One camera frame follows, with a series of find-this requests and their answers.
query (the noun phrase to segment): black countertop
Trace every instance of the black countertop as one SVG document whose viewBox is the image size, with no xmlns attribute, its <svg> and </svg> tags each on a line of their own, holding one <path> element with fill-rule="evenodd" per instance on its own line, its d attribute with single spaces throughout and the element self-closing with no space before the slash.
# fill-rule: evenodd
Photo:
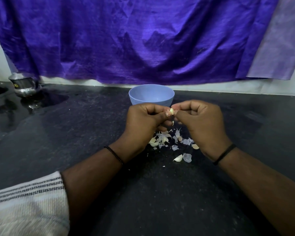
<svg viewBox="0 0 295 236">
<path fill-rule="evenodd" d="M 12 90 L 0 95 L 0 189 L 62 171 L 115 141 L 131 105 L 128 91 L 46 85 L 39 101 L 21 101 Z M 175 93 L 173 103 L 201 99 L 220 105 L 232 141 L 295 181 L 295 97 Z M 184 127 L 182 134 L 188 135 Z M 191 163 L 173 162 L 181 152 L 147 146 L 118 173 L 70 234 L 276 234 L 232 180 L 199 150 L 184 149 L 193 155 Z"/>
</svg>

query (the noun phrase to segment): blue bowl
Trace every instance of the blue bowl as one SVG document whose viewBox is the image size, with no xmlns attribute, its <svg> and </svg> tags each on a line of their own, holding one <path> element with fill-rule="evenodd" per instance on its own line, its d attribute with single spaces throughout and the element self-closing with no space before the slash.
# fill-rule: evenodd
<svg viewBox="0 0 295 236">
<path fill-rule="evenodd" d="M 167 86 L 158 84 L 144 84 L 136 86 L 129 91 L 132 105 L 138 103 L 155 103 L 170 107 L 175 92 Z"/>
</svg>

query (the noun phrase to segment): person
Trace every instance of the person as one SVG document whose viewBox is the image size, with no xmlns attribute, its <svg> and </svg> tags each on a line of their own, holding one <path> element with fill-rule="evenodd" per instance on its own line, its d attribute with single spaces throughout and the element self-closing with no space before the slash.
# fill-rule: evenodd
<svg viewBox="0 0 295 236">
<path fill-rule="evenodd" d="M 211 161 L 232 145 L 219 106 L 190 100 L 172 108 Z M 0 235 L 67 235 L 122 163 L 142 152 L 157 129 L 172 125 L 169 110 L 152 103 L 131 106 L 124 133 L 109 146 L 112 151 L 103 148 L 61 173 L 0 190 Z M 295 182 L 238 148 L 218 165 L 280 234 L 295 235 Z"/>
</svg>

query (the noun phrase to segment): black wristband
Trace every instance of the black wristband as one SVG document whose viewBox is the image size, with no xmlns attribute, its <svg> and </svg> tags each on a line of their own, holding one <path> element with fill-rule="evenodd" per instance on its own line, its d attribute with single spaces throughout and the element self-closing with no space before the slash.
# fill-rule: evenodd
<svg viewBox="0 0 295 236">
<path fill-rule="evenodd" d="M 220 160 L 222 160 L 231 150 L 233 150 L 234 148 L 236 147 L 236 145 L 233 143 L 232 145 L 230 145 L 227 149 L 226 149 L 226 151 L 224 151 L 221 155 L 220 155 L 220 157 L 215 161 L 215 162 L 213 162 L 213 165 L 217 165 L 218 163 L 219 163 L 219 161 Z"/>
<path fill-rule="evenodd" d="M 118 161 L 120 161 L 120 163 L 124 165 L 124 162 L 122 161 L 122 159 L 120 159 L 120 157 L 109 146 L 104 146 L 104 148 L 107 148 L 115 156 L 115 158 L 117 158 Z"/>
</svg>

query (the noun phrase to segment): white shirt sleeve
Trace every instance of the white shirt sleeve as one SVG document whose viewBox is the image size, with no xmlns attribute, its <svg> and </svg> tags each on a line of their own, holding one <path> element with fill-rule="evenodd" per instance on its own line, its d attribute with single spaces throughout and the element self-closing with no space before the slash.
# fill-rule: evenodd
<svg viewBox="0 0 295 236">
<path fill-rule="evenodd" d="M 67 235 L 69 229 L 67 194 L 58 171 L 0 190 L 0 235 Z"/>
</svg>

